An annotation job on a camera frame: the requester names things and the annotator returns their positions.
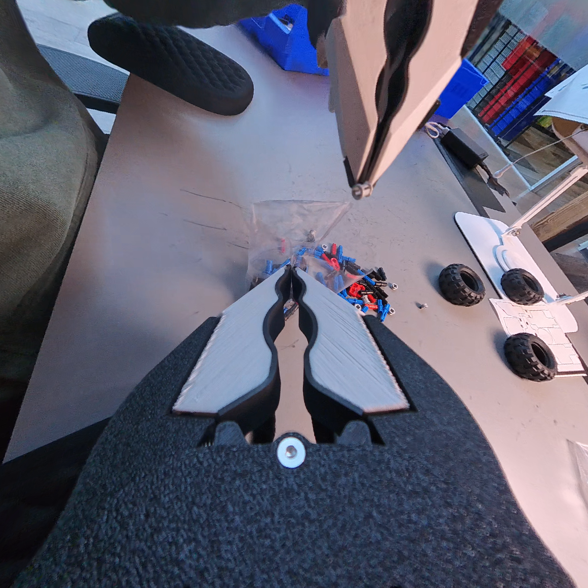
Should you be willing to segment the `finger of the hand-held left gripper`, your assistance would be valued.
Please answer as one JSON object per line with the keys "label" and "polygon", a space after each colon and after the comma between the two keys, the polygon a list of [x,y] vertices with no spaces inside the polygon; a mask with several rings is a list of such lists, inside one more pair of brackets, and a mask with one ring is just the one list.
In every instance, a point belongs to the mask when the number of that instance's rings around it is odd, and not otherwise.
{"label": "finger of the hand-held left gripper", "polygon": [[359,183],[375,186],[459,68],[477,1],[387,1],[376,130]]}
{"label": "finger of the hand-held left gripper", "polygon": [[402,24],[403,1],[342,1],[328,28],[329,109],[336,116],[351,186],[373,187],[377,133],[387,108],[390,31]]}

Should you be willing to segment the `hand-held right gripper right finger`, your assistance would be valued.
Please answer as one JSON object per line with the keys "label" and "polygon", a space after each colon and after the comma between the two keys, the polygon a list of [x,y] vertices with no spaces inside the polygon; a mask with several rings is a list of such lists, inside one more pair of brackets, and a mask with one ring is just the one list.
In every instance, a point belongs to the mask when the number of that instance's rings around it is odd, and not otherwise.
{"label": "hand-held right gripper right finger", "polygon": [[307,342],[303,397],[312,416],[376,416],[410,408],[360,311],[300,269],[295,299]]}

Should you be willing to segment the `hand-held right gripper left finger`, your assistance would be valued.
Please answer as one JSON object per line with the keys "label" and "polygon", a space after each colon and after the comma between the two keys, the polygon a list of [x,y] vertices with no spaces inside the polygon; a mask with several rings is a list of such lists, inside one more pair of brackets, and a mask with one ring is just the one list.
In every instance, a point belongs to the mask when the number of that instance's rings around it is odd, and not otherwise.
{"label": "hand-held right gripper left finger", "polygon": [[274,413],[281,388],[275,340],[290,287],[291,267],[283,267],[221,313],[174,414],[266,420]]}

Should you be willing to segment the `large pile of toy pins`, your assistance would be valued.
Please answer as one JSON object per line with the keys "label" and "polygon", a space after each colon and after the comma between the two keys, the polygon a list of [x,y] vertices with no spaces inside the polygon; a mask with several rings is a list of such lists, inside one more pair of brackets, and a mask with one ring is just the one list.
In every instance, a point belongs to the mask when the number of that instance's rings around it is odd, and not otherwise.
{"label": "large pile of toy pins", "polygon": [[300,246],[295,250],[292,264],[358,311],[373,313],[381,322],[396,312],[389,301],[388,290],[396,290],[397,285],[387,281],[383,268],[363,268],[357,258],[338,243]]}

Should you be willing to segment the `small cluster of toy pins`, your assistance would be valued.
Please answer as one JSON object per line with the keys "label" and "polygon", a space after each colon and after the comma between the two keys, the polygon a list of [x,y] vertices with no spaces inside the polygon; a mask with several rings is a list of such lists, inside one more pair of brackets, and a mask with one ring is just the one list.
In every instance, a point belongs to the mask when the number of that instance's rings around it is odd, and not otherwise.
{"label": "small cluster of toy pins", "polygon": [[273,239],[262,251],[259,261],[259,276],[264,281],[278,269],[288,265],[293,258],[293,242],[289,238]]}

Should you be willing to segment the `black toy tyre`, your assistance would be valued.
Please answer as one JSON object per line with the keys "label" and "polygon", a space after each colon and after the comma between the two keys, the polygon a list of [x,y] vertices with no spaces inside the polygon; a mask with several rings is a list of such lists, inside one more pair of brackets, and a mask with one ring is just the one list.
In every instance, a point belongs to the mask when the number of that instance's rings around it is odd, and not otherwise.
{"label": "black toy tyre", "polygon": [[504,342],[504,356],[520,378],[548,382],[557,375],[556,358],[547,344],[533,334],[512,334]]}
{"label": "black toy tyre", "polygon": [[442,296],[452,305],[472,307],[481,303],[486,296],[480,276],[461,263],[443,268],[439,273],[438,283]]}
{"label": "black toy tyre", "polygon": [[505,272],[500,284],[506,297],[518,305],[535,305],[545,297],[541,283],[523,268],[513,268]]}

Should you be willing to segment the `clear plastic bag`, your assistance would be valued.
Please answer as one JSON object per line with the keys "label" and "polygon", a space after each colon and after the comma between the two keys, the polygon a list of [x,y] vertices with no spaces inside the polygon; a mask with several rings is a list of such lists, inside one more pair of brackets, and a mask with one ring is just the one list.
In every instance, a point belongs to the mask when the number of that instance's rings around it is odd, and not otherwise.
{"label": "clear plastic bag", "polygon": [[567,445],[573,461],[577,488],[587,509],[587,445],[569,439]]}
{"label": "clear plastic bag", "polygon": [[[350,208],[349,202],[274,200],[254,203],[249,218],[246,274],[250,288],[263,282],[259,276],[260,256],[273,239],[291,239],[294,254],[300,246],[326,242],[331,230]],[[293,258],[286,266],[295,268],[292,262]]]}

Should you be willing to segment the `grey desk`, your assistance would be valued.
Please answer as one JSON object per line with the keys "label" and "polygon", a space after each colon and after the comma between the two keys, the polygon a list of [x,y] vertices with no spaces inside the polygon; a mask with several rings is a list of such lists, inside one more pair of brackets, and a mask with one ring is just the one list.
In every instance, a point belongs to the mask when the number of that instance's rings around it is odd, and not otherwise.
{"label": "grey desk", "polygon": [[[567,440],[587,443],[581,378],[517,378],[490,304],[436,286],[481,273],[453,215],[475,212],[418,134],[333,239],[399,289],[377,324],[416,406],[383,443],[202,446],[171,415],[243,295],[253,202],[350,202],[328,81],[287,73],[236,28],[198,32],[255,84],[223,118],[129,79],[6,457],[109,416],[59,524],[18,587],[587,587],[587,509]],[[417,302],[428,303],[422,311]]]}

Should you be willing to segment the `black desk mat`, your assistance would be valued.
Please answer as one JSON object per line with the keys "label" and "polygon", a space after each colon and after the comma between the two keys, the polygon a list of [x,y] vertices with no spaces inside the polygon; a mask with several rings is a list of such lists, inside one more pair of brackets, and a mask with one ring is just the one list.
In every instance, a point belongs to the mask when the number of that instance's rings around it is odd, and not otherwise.
{"label": "black desk mat", "polygon": [[467,169],[461,160],[445,149],[440,139],[432,141],[465,192],[476,214],[504,222],[516,219],[518,214],[515,206],[503,195],[487,186],[484,173],[477,169]]}

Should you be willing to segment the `white desk lamp stand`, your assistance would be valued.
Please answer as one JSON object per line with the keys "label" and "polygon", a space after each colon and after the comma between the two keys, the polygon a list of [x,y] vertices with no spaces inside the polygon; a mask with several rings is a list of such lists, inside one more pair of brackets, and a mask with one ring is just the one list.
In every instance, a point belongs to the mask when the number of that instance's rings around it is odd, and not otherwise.
{"label": "white desk lamp stand", "polygon": [[[513,268],[526,269],[541,283],[545,291],[545,297],[540,303],[548,304],[560,319],[564,319],[565,322],[562,325],[571,326],[571,320],[576,321],[576,319],[569,310],[569,306],[584,300],[587,292],[576,296],[559,295],[540,270],[519,235],[528,221],[587,175],[587,138],[581,138],[582,135],[587,134],[587,66],[549,91],[548,97],[549,102],[538,113],[551,117],[555,134],[562,142],[570,143],[569,150],[582,164],[577,165],[565,180],[510,226],[497,220],[463,212],[456,213],[454,220],[496,288],[500,299],[510,300],[504,294],[500,284],[503,274]],[[562,130],[556,130],[557,123],[563,126]]]}

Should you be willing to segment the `black power adapter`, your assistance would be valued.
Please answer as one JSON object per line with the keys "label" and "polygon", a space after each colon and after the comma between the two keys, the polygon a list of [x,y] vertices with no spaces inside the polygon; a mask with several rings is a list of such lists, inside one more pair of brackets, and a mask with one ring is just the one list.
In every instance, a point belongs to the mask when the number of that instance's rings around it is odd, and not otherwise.
{"label": "black power adapter", "polygon": [[487,151],[460,128],[447,130],[440,142],[468,170],[485,165],[489,156]]}

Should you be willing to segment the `white sticker sheet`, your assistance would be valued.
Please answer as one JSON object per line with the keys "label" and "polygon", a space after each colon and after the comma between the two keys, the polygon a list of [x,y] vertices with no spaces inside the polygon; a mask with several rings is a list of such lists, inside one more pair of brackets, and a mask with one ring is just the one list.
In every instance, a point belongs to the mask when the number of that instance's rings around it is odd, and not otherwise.
{"label": "white sticker sheet", "polygon": [[586,377],[587,370],[568,338],[577,331],[577,323],[562,325],[564,319],[546,303],[521,306],[507,299],[490,299],[496,316],[507,338],[512,334],[528,333],[542,339],[553,352],[557,362],[555,378]]}

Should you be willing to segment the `crumpled clear plastic bag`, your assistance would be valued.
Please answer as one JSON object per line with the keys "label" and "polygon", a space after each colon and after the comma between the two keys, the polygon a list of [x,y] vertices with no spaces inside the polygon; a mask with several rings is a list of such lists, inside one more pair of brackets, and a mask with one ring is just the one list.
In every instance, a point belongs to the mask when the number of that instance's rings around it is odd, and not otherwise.
{"label": "crumpled clear plastic bag", "polygon": [[569,439],[567,445],[573,461],[577,488],[587,509],[587,445]]}

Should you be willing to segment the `black chair seat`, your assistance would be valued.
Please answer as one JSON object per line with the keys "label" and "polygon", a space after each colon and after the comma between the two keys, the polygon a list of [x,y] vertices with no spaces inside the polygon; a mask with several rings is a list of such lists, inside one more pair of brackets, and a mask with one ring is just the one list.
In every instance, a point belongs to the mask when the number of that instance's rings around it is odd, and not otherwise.
{"label": "black chair seat", "polygon": [[57,76],[82,104],[100,112],[116,114],[128,74],[83,56],[38,45]]}

